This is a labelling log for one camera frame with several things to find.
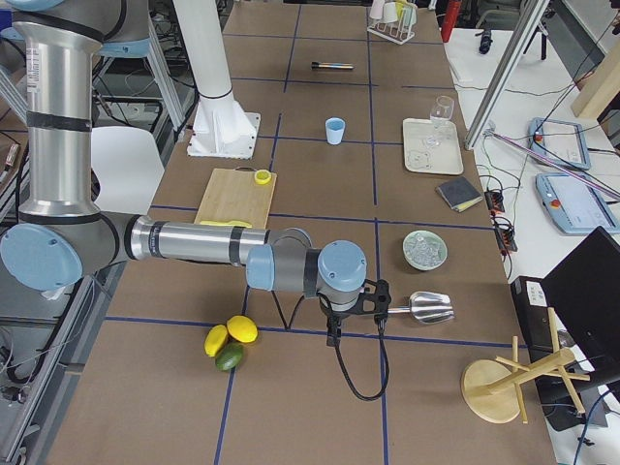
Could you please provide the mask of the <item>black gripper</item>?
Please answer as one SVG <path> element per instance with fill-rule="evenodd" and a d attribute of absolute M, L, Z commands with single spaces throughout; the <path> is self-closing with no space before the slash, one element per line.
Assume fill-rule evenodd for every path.
<path fill-rule="evenodd" d="M 331 306 L 325 307 L 326 315 L 326 345 L 328 347 L 338 347 L 342 334 L 342 320 L 345 316 Z"/>

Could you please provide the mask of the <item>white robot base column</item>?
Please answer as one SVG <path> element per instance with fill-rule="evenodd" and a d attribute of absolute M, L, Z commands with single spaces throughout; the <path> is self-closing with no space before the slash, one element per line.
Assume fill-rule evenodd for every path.
<path fill-rule="evenodd" d="M 173 3 L 200 99 L 188 154 L 247 160 L 261 122 L 235 99 L 221 24 L 214 1 Z"/>

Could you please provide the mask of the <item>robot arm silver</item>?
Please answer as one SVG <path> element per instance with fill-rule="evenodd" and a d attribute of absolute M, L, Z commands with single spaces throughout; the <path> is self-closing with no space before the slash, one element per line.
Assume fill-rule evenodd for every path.
<path fill-rule="evenodd" d="M 1 240 L 23 285 L 55 290 L 107 265 L 150 257 L 241 266 L 248 285 L 317 298 L 330 345 L 362 312 L 366 263 L 353 242 L 316 249 L 297 229 L 155 221 L 104 212 L 91 197 L 92 58 L 105 45 L 149 42 L 144 1 L 16 1 L 25 42 L 30 195 Z"/>

